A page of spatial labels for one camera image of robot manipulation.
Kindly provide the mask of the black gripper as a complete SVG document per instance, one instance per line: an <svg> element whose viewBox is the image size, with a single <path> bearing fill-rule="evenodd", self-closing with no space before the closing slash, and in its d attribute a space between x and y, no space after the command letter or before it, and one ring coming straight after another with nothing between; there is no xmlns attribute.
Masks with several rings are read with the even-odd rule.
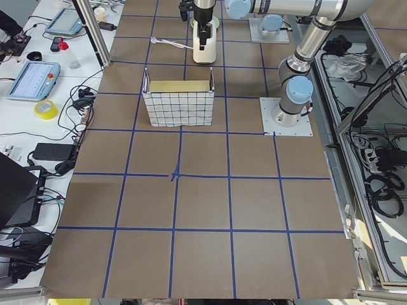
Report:
<svg viewBox="0 0 407 305"><path fill-rule="evenodd" d="M212 20L214 9L214 0L195 0L188 1L182 0L179 3L179 12L183 22L188 19L188 12L194 13L193 17L198 23L198 37L200 38L199 50L204 51L206 46L206 40L209 37L208 24Z"/></svg>

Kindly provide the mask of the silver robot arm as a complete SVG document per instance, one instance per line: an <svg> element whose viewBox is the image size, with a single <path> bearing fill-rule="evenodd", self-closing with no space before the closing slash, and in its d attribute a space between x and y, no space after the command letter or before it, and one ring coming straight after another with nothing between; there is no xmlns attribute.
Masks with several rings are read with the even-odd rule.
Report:
<svg viewBox="0 0 407 305"><path fill-rule="evenodd" d="M259 33L267 35L271 32L279 31L284 23L280 15L266 14L271 1L224 1L228 16L234 20L246 17L249 13L264 15L259 26ZM188 19L188 12L193 12L197 33L194 38L198 39L194 46L198 46L200 51L204 51L209 39L214 35L214 27L210 24L213 19L213 11L216 1L181 1L179 3L179 12L184 22Z"/></svg>
<svg viewBox="0 0 407 305"><path fill-rule="evenodd" d="M250 13L312 17L295 52L279 66L282 98L273 108L272 118L278 125L291 128L298 124L301 112L312 96L314 88L307 73L317 51L337 22L361 16L372 6L373 1L225 1L224 4L228 16L235 20Z"/></svg>

